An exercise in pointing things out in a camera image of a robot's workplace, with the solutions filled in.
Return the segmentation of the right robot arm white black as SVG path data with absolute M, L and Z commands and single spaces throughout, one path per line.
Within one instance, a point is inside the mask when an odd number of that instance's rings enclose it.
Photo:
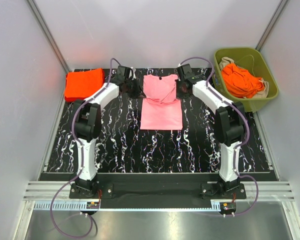
M 248 138 L 244 106 L 220 94 L 202 74 L 196 75 L 190 64 L 180 64 L 176 70 L 179 96 L 193 95 L 214 113 L 214 138 L 220 143 L 221 151 L 217 192 L 220 197 L 229 198 L 240 185 L 239 152 Z

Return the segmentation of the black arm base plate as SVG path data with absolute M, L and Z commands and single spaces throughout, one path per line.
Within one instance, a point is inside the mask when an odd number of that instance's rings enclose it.
M 90 182 L 75 180 L 70 185 L 69 197 L 113 199 L 127 194 L 186 195 L 208 200 L 247 198 L 244 184 L 239 179 L 224 183 L 217 173 L 98 173 Z

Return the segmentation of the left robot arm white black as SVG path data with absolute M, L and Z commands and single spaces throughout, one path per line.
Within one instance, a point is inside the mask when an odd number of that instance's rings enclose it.
M 71 133 L 78 151 L 78 169 L 73 181 L 87 198 L 93 198 L 98 193 L 95 145 L 102 130 L 102 110 L 122 93 L 132 99 L 145 97 L 135 70 L 119 65 L 115 74 L 109 76 L 99 90 L 73 104 Z

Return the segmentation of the pink t shirt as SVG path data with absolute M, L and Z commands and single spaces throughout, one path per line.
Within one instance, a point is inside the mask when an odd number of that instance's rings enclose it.
M 181 100 L 177 98 L 178 76 L 143 77 L 141 130 L 177 131 L 183 128 Z

